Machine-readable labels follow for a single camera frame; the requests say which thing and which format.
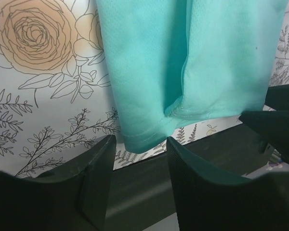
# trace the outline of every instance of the floral wallpaper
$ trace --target floral wallpaper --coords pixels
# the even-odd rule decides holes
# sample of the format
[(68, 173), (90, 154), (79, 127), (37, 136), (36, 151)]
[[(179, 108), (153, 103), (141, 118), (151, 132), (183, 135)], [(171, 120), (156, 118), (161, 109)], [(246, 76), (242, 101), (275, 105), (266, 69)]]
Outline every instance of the floral wallpaper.
[[(289, 83), (289, 5), (272, 85)], [(240, 124), (220, 118), (177, 129), (180, 143)], [(0, 170), (37, 176), (117, 136), (114, 169), (157, 155), (127, 152), (94, 0), (0, 0)]]

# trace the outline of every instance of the garment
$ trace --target garment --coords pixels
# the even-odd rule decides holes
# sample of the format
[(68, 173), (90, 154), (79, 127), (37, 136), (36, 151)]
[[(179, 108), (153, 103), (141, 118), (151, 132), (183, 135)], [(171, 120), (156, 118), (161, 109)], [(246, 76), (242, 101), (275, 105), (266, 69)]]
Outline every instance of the garment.
[(262, 110), (288, 0), (97, 0), (125, 147)]

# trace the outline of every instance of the rose drawing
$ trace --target rose drawing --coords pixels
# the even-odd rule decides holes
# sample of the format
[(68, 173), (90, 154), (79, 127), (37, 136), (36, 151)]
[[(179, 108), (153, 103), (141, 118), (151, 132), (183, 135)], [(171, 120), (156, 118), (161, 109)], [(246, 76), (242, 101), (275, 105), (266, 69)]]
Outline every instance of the rose drawing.
[(75, 27), (81, 37), (74, 44), (75, 53), (84, 58), (94, 57), (89, 65), (101, 62), (105, 56), (98, 13), (81, 16)]
[(0, 0), (0, 49), (17, 71), (60, 73), (74, 57), (75, 23), (61, 0)]

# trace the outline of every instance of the dark green plastic object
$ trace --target dark green plastic object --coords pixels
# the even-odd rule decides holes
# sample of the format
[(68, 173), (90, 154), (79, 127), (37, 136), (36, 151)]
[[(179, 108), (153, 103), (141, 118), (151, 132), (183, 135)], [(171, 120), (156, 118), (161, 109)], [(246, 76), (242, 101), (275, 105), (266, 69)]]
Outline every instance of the dark green plastic object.
[[(269, 88), (265, 104), (275, 111), (244, 112), (239, 119), (289, 163), (289, 85)], [(215, 167), (172, 137), (167, 150), (181, 231), (289, 231), (289, 172), (250, 180)]]
[(250, 180), (215, 167), (172, 137), (167, 154), (180, 231), (289, 231), (289, 173)]
[(0, 172), (0, 231), (102, 231), (115, 153), (106, 136), (37, 178)]
[(239, 119), (270, 142), (289, 163), (289, 84), (270, 87), (265, 104), (275, 111), (244, 112)]

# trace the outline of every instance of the orange rose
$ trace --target orange rose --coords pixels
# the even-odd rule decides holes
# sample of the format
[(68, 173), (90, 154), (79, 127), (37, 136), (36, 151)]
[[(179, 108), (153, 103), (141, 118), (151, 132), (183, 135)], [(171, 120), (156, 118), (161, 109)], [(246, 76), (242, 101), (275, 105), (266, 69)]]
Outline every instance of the orange rose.
[(57, 74), (74, 55), (75, 17), (61, 0), (0, 0), (0, 47), (13, 67)]

